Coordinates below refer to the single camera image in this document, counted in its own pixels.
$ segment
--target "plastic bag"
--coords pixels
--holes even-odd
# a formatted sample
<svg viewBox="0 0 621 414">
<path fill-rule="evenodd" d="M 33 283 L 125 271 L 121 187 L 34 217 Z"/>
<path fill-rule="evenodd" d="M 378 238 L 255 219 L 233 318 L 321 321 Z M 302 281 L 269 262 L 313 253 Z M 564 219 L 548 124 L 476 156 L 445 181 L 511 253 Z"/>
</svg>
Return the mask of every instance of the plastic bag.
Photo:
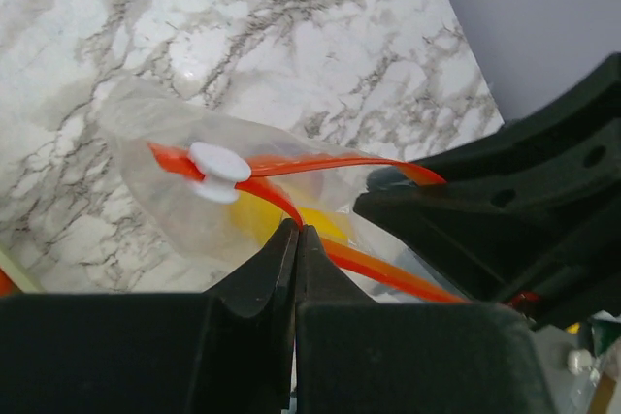
<svg viewBox="0 0 621 414">
<path fill-rule="evenodd" d="M 185 257 L 210 260 L 225 271 L 232 271 L 256 253 L 286 214 L 273 203 L 245 192 L 232 204 L 197 196 L 192 184 L 196 180 L 163 170 L 166 164 L 162 165 L 157 157 L 157 147 L 163 147 L 164 155 L 167 150 L 175 154 L 200 142 L 229 149 L 248 161 L 263 160 L 266 156 L 270 160 L 308 160 L 316 159 L 317 154 L 324 158 L 371 157 L 188 105 L 143 80 L 120 84 L 104 103 L 99 123 L 107 134 L 123 180 L 173 247 Z M 384 275 L 391 275 L 393 283 L 411 281 L 406 272 L 390 269 L 376 259 L 389 262 L 386 251 L 393 258 L 400 252 L 388 245 L 394 239 L 351 210 L 356 197 L 366 189 L 367 175 L 373 169 L 358 165 L 263 179 L 284 194 L 348 269 L 367 276 L 382 270 Z"/>
</svg>

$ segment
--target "marble table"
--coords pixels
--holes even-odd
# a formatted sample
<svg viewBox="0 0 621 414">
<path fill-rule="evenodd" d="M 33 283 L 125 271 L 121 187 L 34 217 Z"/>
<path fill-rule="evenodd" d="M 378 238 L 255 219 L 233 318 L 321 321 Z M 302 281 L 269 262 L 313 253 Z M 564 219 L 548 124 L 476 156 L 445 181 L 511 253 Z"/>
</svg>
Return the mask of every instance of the marble table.
<svg viewBox="0 0 621 414">
<path fill-rule="evenodd" d="M 448 0 L 0 0 L 0 242 L 51 291 L 203 290 L 97 127 L 124 77 L 411 159 L 502 120 Z"/>
</svg>

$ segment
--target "white slider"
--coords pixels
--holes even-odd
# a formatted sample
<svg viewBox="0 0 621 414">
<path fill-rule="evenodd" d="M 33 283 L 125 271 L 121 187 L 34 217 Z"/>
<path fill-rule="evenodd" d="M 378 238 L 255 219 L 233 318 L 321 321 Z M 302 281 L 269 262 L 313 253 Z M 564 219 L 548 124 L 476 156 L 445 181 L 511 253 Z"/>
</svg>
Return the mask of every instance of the white slider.
<svg viewBox="0 0 621 414">
<path fill-rule="evenodd" d="M 203 182 L 191 181 L 192 191 L 219 204 L 236 202 L 240 193 L 235 185 L 252 175 L 250 165 L 238 154 L 219 145 L 192 143 L 188 156 L 205 175 Z"/>
</svg>

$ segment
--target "gray surface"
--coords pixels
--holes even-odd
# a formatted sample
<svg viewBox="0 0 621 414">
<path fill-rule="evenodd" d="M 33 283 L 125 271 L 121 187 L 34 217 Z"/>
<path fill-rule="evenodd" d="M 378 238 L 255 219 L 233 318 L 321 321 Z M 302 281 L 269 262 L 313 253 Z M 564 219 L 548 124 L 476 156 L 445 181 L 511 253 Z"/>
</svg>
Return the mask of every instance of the gray surface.
<svg viewBox="0 0 621 414">
<path fill-rule="evenodd" d="M 450 0 L 505 120 L 621 50 L 621 0 Z"/>
</svg>

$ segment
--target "white cap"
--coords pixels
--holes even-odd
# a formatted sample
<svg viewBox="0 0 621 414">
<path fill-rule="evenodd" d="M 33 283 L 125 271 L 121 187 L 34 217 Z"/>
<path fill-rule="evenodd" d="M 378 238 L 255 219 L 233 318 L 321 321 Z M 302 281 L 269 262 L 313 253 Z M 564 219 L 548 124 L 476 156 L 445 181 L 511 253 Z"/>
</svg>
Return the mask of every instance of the white cap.
<svg viewBox="0 0 621 414">
<path fill-rule="evenodd" d="M 232 150 L 207 143 L 193 143 L 188 152 L 190 160 L 205 175 L 203 182 L 190 181 L 192 191 L 202 198 L 219 204 L 236 202 L 240 193 L 235 185 L 252 175 L 250 165 Z"/>
</svg>

